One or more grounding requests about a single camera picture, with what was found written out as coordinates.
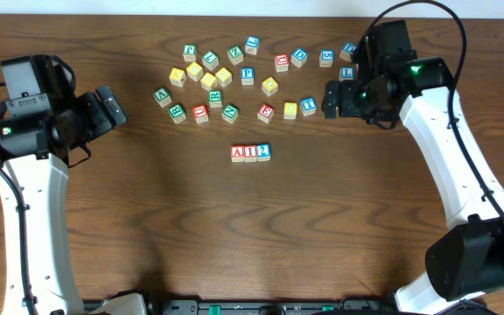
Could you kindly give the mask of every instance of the yellow block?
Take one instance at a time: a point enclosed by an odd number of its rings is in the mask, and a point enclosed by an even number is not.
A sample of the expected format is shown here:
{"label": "yellow block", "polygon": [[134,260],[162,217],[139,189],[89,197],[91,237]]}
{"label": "yellow block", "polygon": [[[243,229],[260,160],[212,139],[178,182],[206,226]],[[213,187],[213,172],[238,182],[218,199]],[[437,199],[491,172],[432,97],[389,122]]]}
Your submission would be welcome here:
{"label": "yellow block", "polygon": [[269,77],[262,82],[262,86],[271,93],[279,87],[279,84],[277,84],[277,81],[275,81],[272,77]]}
{"label": "yellow block", "polygon": [[296,115],[297,109],[298,109],[298,105],[296,103],[286,102],[285,108],[284,108],[284,113],[289,114],[289,115]]}
{"label": "yellow block", "polygon": [[180,70],[178,68],[173,68],[171,71],[171,75],[169,76],[171,79],[181,81],[184,78],[184,70]]}
{"label": "yellow block", "polygon": [[185,70],[186,70],[189,74],[191,74],[191,75],[194,75],[194,76],[195,76],[195,75],[200,74],[200,71],[202,71],[202,70],[203,70],[203,68],[200,66],[200,64],[199,64],[199,63],[197,63],[197,62],[195,62],[195,61],[194,61],[194,62],[193,62],[193,63],[191,63],[191,64],[190,64],[190,66],[188,66],[188,68],[186,68]]}
{"label": "yellow block", "polygon": [[210,73],[206,73],[203,78],[201,78],[201,86],[209,91],[217,86],[217,78]]}

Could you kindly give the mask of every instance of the wooden tabletop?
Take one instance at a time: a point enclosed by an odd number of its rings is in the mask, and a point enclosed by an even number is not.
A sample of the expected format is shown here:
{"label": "wooden tabletop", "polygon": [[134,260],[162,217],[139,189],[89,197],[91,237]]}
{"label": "wooden tabletop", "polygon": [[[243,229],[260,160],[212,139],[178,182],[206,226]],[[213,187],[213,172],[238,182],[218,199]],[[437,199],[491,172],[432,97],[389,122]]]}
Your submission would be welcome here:
{"label": "wooden tabletop", "polygon": [[[425,250],[446,233],[424,158],[404,128],[382,131],[357,119],[328,121],[318,110],[283,119],[285,101],[313,96],[338,78],[343,59],[319,67],[321,49],[357,42],[366,18],[0,16],[0,60],[55,54],[75,71],[77,94],[108,84],[129,122],[89,145],[70,171],[67,225],[75,280],[85,299],[135,286],[204,299],[335,299],[385,296],[424,272]],[[467,120],[504,186],[504,21],[466,20],[468,54],[458,86]],[[451,20],[410,19],[420,57],[443,56],[453,71],[459,31]],[[261,39],[257,56],[232,66],[227,49]],[[175,125],[153,92],[166,86],[187,111],[207,101],[189,80],[182,47],[213,50],[234,74],[225,103],[236,122]],[[303,47],[302,68],[276,73],[274,55]],[[253,87],[241,67],[256,71]],[[261,81],[274,76],[267,97]],[[0,69],[0,81],[3,76]],[[7,97],[0,88],[0,100]],[[270,124],[256,118],[262,103]],[[270,143],[269,162],[233,164],[231,144]],[[5,286],[0,205],[0,310]],[[488,295],[504,314],[504,290]]]}

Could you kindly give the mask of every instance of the white block face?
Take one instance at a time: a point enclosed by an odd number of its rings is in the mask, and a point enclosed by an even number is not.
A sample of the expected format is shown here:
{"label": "white block face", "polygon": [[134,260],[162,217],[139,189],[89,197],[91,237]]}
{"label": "white block face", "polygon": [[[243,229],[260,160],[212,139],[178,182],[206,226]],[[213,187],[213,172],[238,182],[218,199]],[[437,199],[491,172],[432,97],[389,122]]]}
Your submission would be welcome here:
{"label": "white block face", "polygon": [[301,112],[303,113],[303,116],[310,116],[316,113],[316,107],[316,101],[314,101],[314,98],[312,97],[301,101]]}
{"label": "white block face", "polygon": [[246,38],[246,44],[244,46],[244,51],[249,54],[258,54],[258,48],[260,47],[260,39],[254,36],[248,36]]}

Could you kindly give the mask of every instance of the alphabet block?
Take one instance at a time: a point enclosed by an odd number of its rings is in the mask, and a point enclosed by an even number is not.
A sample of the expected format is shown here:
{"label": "alphabet block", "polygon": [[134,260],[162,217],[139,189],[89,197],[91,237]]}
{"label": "alphabet block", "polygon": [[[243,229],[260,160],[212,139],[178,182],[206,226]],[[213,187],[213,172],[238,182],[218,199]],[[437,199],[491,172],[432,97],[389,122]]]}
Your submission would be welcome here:
{"label": "alphabet block", "polygon": [[331,67],[333,63],[333,50],[323,49],[320,52],[320,66]]}
{"label": "alphabet block", "polygon": [[206,73],[203,78],[201,78],[201,87],[206,91],[211,91],[217,87],[217,78],[210,73]]}
{"label": "alphabet block", "polygon": [[354,56],[354,51],[357,49],[357,46],[352,43],[346,43],[343,48],[341,48],[341,52],[339,52],[339,57],[347,62],[352,61],[352,57]]}
{"label": "alphabet block", "polygon": [[275,114],[275,110],[268,104],[263,104],[258,110],[258,119],[263,121],[264,123],[270,123],[271,118]]}
{"label": "alphabet block", "polygon": [[155,96],[155,101],[157,101],[158,105],[162,108],[172,102],[171,94],[168,93],[164,87],[158,89],[153,96]]}
{"label": "alphabet block", "polygon": [[306,52],[305,49],[299,47],[290,57],[290,62],[297,67],[302,67],[305,64],[307,58],[308,52]]}
{"label": "alphabet block", "polygon": [[225,67],[217,71],[215,77],[217,78],[219,85],[224,88],[226,88],[227,85],[233,81],[233,75]]}
{"label": "alphabet block", "polygon": [[298,105],[294,102],[286,102],[283,108],[283,119],[297,118]]}
{"label": "alphabet block", "polygon": [[289,56],[286,54],[276,56],[276,71],[283,72],[289,70]]}
{"label": "alphabet block", "polygon": [[355,71],[352,66],[343,66],[339,70],[339,80],[353,80],[355,77]]}
{"label": "alphabet block", "polygon": [[254,36],[248,36],[248,38],[246,38],[246,44],[244,45],[246,53],[258,54],[258,48],[260,48],[260,39]]}
{"label": "alphabet block", "polygon": [[191,63],[185,71],[188,73],[190,79],[194,81],[198,81],[203,76],[203,68],[195,61]]}
{"label": "alphabet block", "polygon": [[267,96],[274,95],[278,89],[279,89],[279,84],[277,84],[277,81],[274,80],[272,77],[269,77],[264,82],[262,82],[262,91]]}
{"label": "alphabet block", "polygon": [[223,106],[223,95],[220,90],[209,91],[209,107],[219,108]]}
{"label": "alphabet block", "polygon": [[244,145],[231,146],[231,160],[233,162],[244,162]]}
{"label": "alphabet block", "polygon": [[236,118],[238,117],[238,108],[235,106],[228,104],[225,109],[223,109],[223,112],[221,113],[221,117],[223,120],[227,121],[228,123],[234,123]]}
{"label": "alphabet block", "polygon": [[186,113],[180,104],[176,104],[169,108],[168,114],[176,124],[181,123],[186,119]]}
{"label": "alphabet block", "polygon": [[244,61],[244,52],[236,45],[228,49],[228,59],[231,60],[233,65],[237,65]]}
{"label": "alphabet block", "polygon": [[316,113],[316,107],[314,97],[305,98],[301,101],[301,112],[303,112],[303,116],[309,116]]}
{"label": "alphabet block", "polygon": [[184,61],[195,61],[198,56],[198,48],[194,44],[184,45],[184,51],[182,52]]}
{"label": "alphabet block", "polygon": [[258,150],[255,145],[244,146],[244,162],[257,162]]}
{"label": "alphabet block", "polygon": [[242,85],[254,85],[254,68],[241,69]]}
{"label": "alphabet block", "polygon": [[184,82],[186,82],[186,73],[184,70],[173,68],[171,75],[169,75],[169,79],[171,79],[172,85],[182,88],[184,86]]}
{"label": "alphabet block", "polygon": [[213,51],[207,52],[203,57],[201,58],[201,63],[209,69],[209,71],[213,71],[215,67],[219,65],[219,57],[215,54]]}
{"label": "alphabet block", "polygon": [[196,123],[205,123],[209,120],[206,105],[199,105],[194,107],[193,116],[196,118]]}
{"label": "alphabet block", "polygon": [[256,149],[258,151],[258,162],[270,161],[271,149],[269,144],[258,144]]}

